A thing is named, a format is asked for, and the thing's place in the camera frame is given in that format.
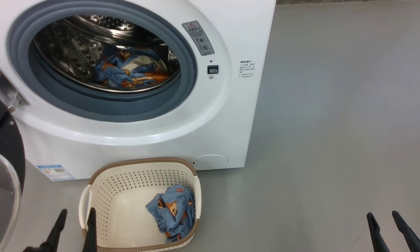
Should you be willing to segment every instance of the gray floor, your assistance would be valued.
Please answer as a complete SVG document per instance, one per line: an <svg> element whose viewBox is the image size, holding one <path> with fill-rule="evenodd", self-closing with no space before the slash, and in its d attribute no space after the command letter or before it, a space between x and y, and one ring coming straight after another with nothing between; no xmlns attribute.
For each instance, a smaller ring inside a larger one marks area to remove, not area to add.
<svg viewBox="0 0 420 252"><path fill-rule="evenodd" d="M420 3L277 6L246 167L199 172L201 225L178 251L372 251L373 212L420 238ZM27 172L6 252L39 245L62 208L60 252L82 249L86 181Z"/></svg>

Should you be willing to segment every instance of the laundry basket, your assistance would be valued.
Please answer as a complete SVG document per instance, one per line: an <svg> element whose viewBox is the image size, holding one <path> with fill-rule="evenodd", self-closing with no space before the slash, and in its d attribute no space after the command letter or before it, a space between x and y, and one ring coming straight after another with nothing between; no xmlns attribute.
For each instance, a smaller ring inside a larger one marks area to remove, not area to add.
<svg viewBox="0 0 420 252"><path fill-rule="evenodd" d="M183 185L192 189L196 219L186 237L166 244L165 234L160 233L154 217L145 205L157 193L164 193L173 185ZM92 207L96 209L96 240L99 251L177 249L191 241L199 226L201 198L197 173L185 160L149 158L124 161L109 164L93 174L80 199L79 222L85 235L88 228L85 216L88 216Z"/></svg>

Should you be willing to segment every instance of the white washing machine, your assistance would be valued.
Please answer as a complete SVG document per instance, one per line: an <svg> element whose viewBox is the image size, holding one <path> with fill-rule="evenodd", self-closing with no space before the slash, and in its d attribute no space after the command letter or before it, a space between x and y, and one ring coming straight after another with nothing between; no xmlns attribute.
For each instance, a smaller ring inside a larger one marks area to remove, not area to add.
<svg viewBox="0 0 420 252"><path fill-rule="evenodd" d="M52 180L163 156L243 167L274 6L0 0L0 98L26 159ZM129 84L105 71L125 71L110 61L125 53L140 54L122 77ZM154 70L134 75L143 65Z"/></svg>

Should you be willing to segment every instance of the gray rubber seal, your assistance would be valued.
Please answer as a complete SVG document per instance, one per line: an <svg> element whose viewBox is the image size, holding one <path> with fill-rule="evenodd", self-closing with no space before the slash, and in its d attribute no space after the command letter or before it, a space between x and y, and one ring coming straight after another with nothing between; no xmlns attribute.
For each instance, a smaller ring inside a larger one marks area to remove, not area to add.
<svg viewBox="0 0 420 252"><path fill-rule="evenodd" d="M176 54L181 72L160 88L134 94L97 91L62 77L38 54L32 39L46 24L88 13L123 19L159 36ZM39 3L15 21L8 46L16 71L30 89L50 104L92 120L129 122L163 115L186 99L197 78L194 54L178 30L155 13L125 1L64 0Z"/></svg>

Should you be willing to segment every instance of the laundry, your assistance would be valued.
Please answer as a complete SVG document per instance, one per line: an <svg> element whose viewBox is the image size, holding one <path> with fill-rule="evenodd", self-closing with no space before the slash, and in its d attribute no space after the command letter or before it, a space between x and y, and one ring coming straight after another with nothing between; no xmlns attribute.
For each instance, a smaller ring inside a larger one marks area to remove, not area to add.
<svg viewBox="0 0 420 252"><path fill-rule="evenodd" d="M149 86L166 80L168 69L160 57L149 48L104 48L95 67L96 81L114 88Z"/></svg>
<svg viewBox="0 0 420 252"><path fill-rule="evenodd" d="M165 193L158 193L146 205L154 216L166 243L185 238L194 225L194 195L189 187L174 185Z"/></svg>

